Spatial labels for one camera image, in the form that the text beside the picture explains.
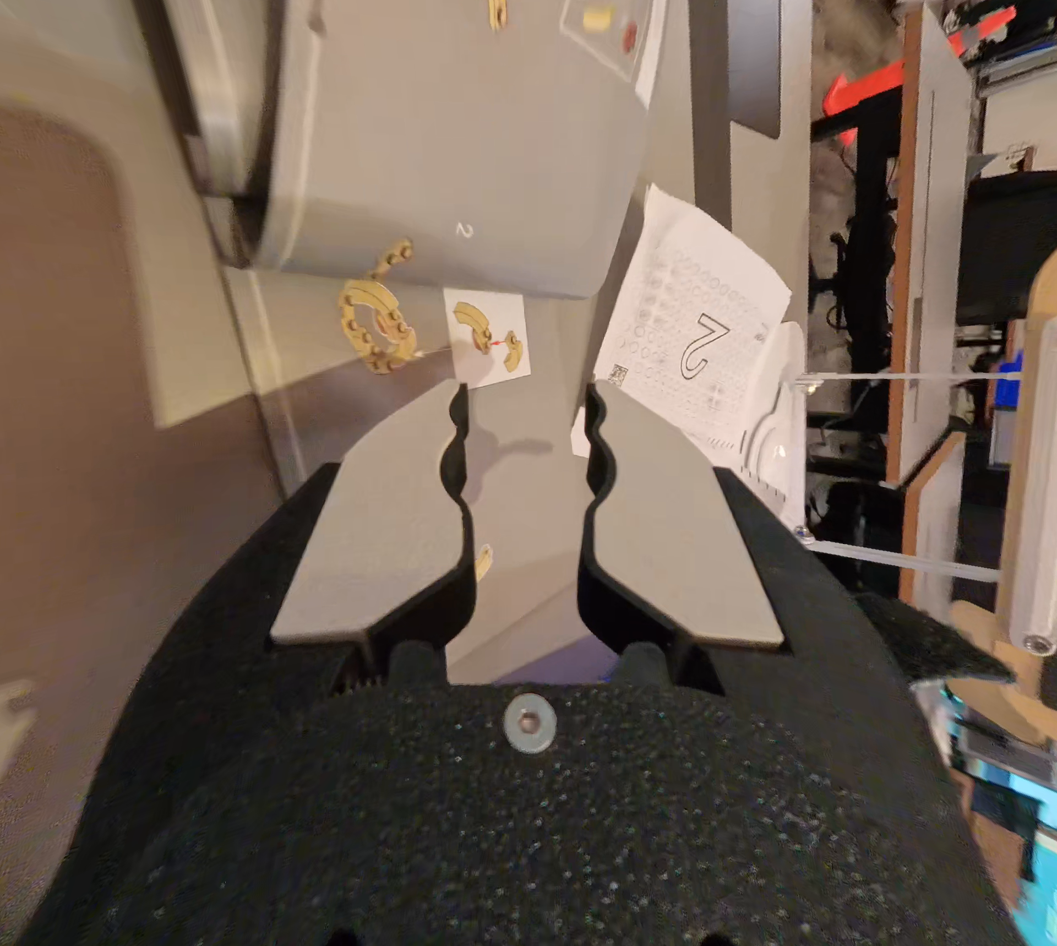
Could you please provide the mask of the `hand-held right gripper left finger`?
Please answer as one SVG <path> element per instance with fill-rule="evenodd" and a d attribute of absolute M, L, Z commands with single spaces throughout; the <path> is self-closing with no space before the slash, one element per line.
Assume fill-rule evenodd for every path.
<path fill-rule="evenodd" d="M 345 456 L 279 612 L 277 645 L 448 645 L 477 602 L 469 398 L 444 382 Z"/>

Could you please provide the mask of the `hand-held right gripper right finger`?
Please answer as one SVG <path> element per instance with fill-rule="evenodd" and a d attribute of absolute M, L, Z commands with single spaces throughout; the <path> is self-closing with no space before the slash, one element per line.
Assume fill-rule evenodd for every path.
<path fill-rule="evenodd" d="M 773 651 L 784 635 L 707 457 L 608 382 L 588 386 L 577 609 L 614 653 L 651 643 Z"/>

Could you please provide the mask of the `grey instruction booklet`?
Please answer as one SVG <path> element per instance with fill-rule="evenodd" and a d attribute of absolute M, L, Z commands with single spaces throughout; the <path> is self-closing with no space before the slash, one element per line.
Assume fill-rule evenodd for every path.
<path fill-rule="evenodd" d="M 293 350 L 279 287 L 367 278 L 409 242 L 389 289 L 419 358 L 350 368 L 381 415 L 428 381 L 471 391 L 467 499 L 492 569 L 449 662 L 484 681 L 574 643 L 585 307 L 618 253 L 649 104 L 560 34 L 564 0 L 133 2 L 194 188 L 254 296 L 285 472 L 308 470 L 295 416 L 322 375 L 279 388 Z"/>

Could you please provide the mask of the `clear acrylic stand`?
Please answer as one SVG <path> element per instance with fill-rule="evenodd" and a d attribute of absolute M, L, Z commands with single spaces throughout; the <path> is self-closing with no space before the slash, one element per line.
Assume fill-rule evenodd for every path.
<path fill-rule="evenodd" d="M 917 392 L 942 388 L 949 392 L 962 384 L 1018 383 L 1018 371 L 927 372 L 865 374 L 803 370 L 803 337 L 798 324 L 780 324 L 763 357 L 758 398 L 752 404 L 750 424 L 744 435 L 742 459 L 735 471 L 757 494 L 800 543 L 826 561 L 840 560 L 857 567 L 897 570 L 900 598 L 910 605 L 925 601 L 925 576 L 937 576 L 937 588 L 947 590 L 956 579 L 996 585 L 998 569 L 954 559 L 958 543 L 958 506 L 965 461 L 966 435 L 944 429 L 917 458 L 905 479 L 890 487 L 902 504 L 898 550 L 820 540 L 805 521 L 804 479 L 808 472 L 806 395 L 826 383 L 911 385 Z"/>

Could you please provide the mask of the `white printed paper bag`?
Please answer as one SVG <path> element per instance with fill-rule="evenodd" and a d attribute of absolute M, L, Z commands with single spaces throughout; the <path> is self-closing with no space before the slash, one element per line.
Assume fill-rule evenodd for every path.
<path fill-rule="evenodd" d="M 709 214 L 648 187 L 592 379 L 635 398 L 717 467 L 737 468 L 786 282 Z"/>

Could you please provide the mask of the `grey metal bar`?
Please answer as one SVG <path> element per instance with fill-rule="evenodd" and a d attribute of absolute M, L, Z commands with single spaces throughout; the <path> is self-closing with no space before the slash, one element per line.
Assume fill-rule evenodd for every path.
<path fill-rule="evenodd" d="M 1047 657 L 1056 649 L 1056 319 L 1044 324 L 1027 431 L 1020 528 L 1010 572 L 1010 639 Z"/>

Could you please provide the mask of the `wooden-edged side table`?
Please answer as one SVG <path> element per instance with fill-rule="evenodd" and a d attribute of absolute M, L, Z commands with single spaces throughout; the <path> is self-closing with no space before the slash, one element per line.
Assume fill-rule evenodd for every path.
<path fill-rule="evenodd" d="M 928 6 L 904 39 L 887 482 L 903 500 L 900 599 L 947 618 L 966 450 L 950 427 L 973 84 Z"/>

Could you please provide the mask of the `black monitor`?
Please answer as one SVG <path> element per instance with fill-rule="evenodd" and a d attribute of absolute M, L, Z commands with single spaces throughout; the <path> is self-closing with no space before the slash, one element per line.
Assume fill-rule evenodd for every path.
<path fill-rule="evenodd" d="M 1035 278 L 1056 249 L 1056 171 L 976 178 L 963 217 L 956 323 L 1022 319 Z"/>

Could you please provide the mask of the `red object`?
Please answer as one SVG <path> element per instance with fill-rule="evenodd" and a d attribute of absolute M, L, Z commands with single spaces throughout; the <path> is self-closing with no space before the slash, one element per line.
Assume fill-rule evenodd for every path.
<path fill-rule="evenodd" d="M 905 61 L 896 60 L 879 67 L 863 78 L 851 81 L 845 74 L 830 86 L 822 100 L 822 112 L 826 117 L 833 117 L 887 91 L 897 89 L 904 84 Z"/>

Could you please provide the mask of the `dark grey board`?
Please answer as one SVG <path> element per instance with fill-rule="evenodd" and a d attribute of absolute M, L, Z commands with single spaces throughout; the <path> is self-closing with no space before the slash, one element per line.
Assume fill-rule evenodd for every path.
<path fill-rule="evenodd" d="M 764 137 L 781 133 L 781 0 L 727 0 L 728 112 Z"/>

